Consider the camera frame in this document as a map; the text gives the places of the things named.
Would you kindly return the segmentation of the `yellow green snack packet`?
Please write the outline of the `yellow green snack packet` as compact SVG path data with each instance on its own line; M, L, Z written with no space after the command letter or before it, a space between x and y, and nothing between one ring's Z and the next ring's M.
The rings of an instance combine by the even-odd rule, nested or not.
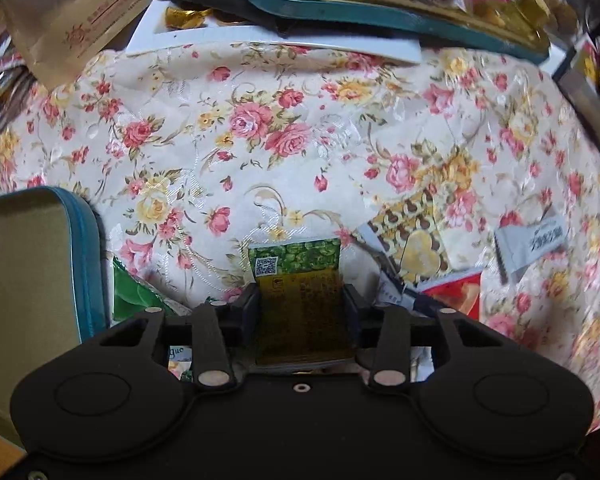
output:
M348 310L340 278L337 237L248 248L261 294L256 362L309 366L352 356Z

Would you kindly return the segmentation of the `red biscuit packet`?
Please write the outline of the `red biscuit packet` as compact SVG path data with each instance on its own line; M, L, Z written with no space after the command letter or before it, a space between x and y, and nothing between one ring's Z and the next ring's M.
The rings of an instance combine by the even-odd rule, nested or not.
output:
M481 268L446 274L442 278L426 281L418 290L478 321L481 274Z

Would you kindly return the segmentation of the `gold heart chocolate packet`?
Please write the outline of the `gold heart chocolate packet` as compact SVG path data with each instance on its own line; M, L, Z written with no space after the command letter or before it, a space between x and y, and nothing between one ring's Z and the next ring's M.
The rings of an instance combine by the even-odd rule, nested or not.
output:
M389 269L402 282L419 285L451 272L427 192L385 206L367 226L388 257Z

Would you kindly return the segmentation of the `grey white snack bar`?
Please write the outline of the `grey white snack bar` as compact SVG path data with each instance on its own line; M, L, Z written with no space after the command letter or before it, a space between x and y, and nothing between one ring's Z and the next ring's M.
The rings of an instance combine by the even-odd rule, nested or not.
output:
M518 283L528 267L567 243L562 216L548 216L532 226L504 226L495 231L496 248L506 278Z

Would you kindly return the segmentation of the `white black snack packet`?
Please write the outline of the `white black snack packet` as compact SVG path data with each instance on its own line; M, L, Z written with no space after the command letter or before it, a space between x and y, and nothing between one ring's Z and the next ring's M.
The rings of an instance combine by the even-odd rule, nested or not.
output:
M384 246L368 224L363 224L354 232L358 244L378 263L379 278L374 303L381 306L397 306L414 312L414 300L404 292L404 284L396 274L396 267L390 261ZM413 347L411 350L411 381L423 382L434 371L430 347Z

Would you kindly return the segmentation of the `empty gold metal tray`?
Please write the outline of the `empty gold metal tray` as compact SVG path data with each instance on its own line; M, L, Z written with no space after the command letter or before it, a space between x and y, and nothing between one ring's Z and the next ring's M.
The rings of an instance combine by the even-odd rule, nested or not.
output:
M18 382L109 323L98 223L88 203L47 186L1 195L1 437L20 441L9 416Z

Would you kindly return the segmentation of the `floral tablecloth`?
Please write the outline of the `floral tablecloth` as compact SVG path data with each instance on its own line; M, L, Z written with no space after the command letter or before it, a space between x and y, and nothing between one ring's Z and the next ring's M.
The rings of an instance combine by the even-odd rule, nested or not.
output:
M263 44L97 55L33 89L0 136L0 194L59 186L102 218L109 252L193 306L232 300L251 242L341 240L420 192L454 270L482 269L480 318L576 373L600 427L600 152L549 76L493 53L425 50L416 65ZM562 216L567 243L518 283L495 231Z

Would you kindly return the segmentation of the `white board under tray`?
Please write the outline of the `white board under tray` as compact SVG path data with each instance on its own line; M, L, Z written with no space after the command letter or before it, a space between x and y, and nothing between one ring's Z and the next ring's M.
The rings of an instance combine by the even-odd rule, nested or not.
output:
M166 24L169 10L211 10L197 28L172 29ZM405 32L374 26L278 18L247 0L152 0L126 53L140 55L186 44L288 44L291 47L325 48L358 52L418 64L422 49L418 39Z

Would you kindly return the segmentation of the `brown paper bag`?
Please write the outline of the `brown paper bag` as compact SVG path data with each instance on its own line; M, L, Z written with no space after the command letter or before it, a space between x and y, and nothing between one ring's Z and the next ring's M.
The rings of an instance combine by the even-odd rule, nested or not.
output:
M68 84L151 0L0 0L15 46L48 90Z

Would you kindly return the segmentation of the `teal gold snack tray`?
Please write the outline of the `teal gold snack tray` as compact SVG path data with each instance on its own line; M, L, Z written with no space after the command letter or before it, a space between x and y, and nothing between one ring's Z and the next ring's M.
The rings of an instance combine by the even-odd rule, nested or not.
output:
M531 25L516 4L486 4L504 23L493 24L462 10L428 6L414 0L248 0L280 18L368 25L437 38L444 44L523 58L535 64L548 59L550 40Z

